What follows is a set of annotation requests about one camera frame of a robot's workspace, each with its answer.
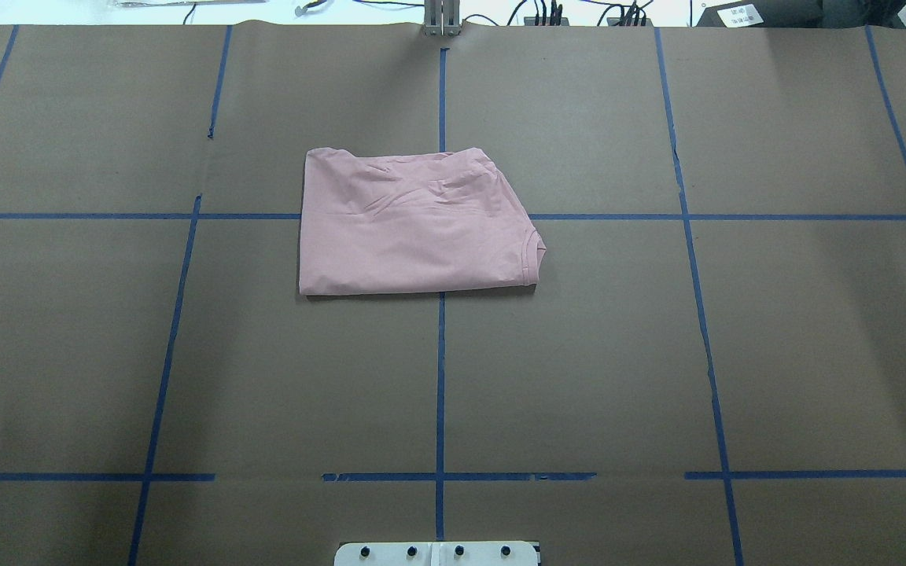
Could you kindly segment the aluminium frame post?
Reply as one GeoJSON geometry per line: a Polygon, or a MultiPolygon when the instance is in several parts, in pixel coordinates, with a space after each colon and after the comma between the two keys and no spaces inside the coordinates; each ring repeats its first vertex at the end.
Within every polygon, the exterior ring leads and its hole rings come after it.
{"type": "Polygon", "coordinates": [[[423,4],[423,35],[454,37],[462,32],[459,0],[425,0],[423,4]]]}

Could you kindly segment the pink Snoopy t-shirt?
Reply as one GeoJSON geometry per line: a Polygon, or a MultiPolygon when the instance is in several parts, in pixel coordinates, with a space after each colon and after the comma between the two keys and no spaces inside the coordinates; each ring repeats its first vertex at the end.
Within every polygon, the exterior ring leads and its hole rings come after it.
{"type": "Polygon", "coordinates": [[[308,151],[298,291],[454,292],[539,283],[547,247],[485,151],[308,151]]]}

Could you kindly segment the black power box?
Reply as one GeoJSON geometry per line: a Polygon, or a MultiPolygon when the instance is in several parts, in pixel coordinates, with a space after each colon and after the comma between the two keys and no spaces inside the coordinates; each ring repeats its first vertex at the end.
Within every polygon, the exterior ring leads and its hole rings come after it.
{"type": "Polygon", "coordinates": [[[702,8],[694,28],[817,28],[823,1],[720,1],[702,8]]]}

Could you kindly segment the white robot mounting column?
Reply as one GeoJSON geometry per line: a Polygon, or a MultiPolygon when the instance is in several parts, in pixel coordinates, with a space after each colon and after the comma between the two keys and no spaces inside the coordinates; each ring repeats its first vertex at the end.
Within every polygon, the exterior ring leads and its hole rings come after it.
{"type": "Polygon", "coordinates": [[[334,565],[542,565],[540,545],[528,541],[345,543],[334,565]]]}

